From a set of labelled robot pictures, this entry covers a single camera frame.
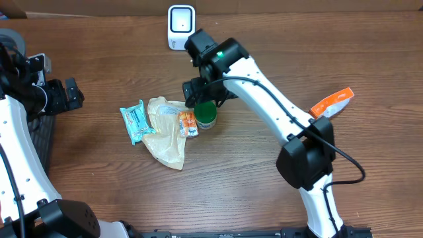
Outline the green lid jar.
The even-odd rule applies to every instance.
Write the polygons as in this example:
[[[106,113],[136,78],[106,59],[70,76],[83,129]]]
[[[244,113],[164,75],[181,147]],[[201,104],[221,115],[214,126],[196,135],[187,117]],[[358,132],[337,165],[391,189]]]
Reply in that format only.
[[[194,115],[200,129],[208,130],[215,126],[217,121],[217,108],[212,101],[197,104]]]

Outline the small orange white packet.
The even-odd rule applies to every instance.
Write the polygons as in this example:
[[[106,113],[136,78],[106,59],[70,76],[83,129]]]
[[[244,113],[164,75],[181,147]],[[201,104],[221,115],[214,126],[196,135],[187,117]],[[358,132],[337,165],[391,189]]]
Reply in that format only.
[[[180,134],[185,138],[194,138],[198,135],[198,127],[193,111],[184,111],[178,114]]]

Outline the beige plastic bag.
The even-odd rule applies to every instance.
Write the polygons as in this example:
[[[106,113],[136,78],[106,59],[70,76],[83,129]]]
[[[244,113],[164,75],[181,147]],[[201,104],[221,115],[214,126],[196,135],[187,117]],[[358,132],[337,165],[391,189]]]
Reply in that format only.
[[[186,137],[181,135],[178,115],[190,111],[185,102],[165,97],[152,98],[147,105],[155,133],[145,134],[141,140],[156,160],[171,169],[182,170],[184,165]]]

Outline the teal wipes packet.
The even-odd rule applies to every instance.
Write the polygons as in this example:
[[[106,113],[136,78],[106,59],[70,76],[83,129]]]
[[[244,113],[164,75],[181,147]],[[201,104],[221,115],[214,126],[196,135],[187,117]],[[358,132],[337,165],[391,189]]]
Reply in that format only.
[[[155,134],[156,131],[151,128],[145,115],[145,107],[142,100],[139,104],[129,108],[120,108],[122,118],[130,137],[132,145],[142,141],[145,134]]]

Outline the orange white box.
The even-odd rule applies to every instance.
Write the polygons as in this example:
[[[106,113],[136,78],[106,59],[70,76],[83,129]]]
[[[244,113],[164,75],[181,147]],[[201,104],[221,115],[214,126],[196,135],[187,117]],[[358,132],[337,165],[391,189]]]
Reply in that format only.
[[[335,114],[341,112],[353,97],[354,92],[351,88],[347,87],[318,102],[315,106],[311,107],[309,114],[314,119],[318,119],[323,116],[331,118]]]

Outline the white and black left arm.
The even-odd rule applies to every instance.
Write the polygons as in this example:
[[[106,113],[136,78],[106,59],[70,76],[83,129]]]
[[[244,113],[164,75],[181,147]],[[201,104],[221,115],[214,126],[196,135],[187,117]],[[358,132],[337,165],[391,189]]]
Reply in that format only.
[[[44,64],[2,37],[1,236],[137,237],[125,222],[100,221],[86,203],[62,199],[47,177],[28,123],[81,108],[84,96],[73,78],[46,81]]]

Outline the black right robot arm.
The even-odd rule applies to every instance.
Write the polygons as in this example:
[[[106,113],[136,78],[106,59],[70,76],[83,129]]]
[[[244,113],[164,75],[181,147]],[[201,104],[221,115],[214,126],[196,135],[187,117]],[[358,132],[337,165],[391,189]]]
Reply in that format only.
[[[341,237],[330,183],[335,159],[333,126],[296,107],[261,72],[253,57],[233,38],[218,44],[203,30],[188,37],[186,51],[199,77],[182,86],[185,105],[241,99],[274,133],[281,151],[276,167],[299,190],[311,237]]]

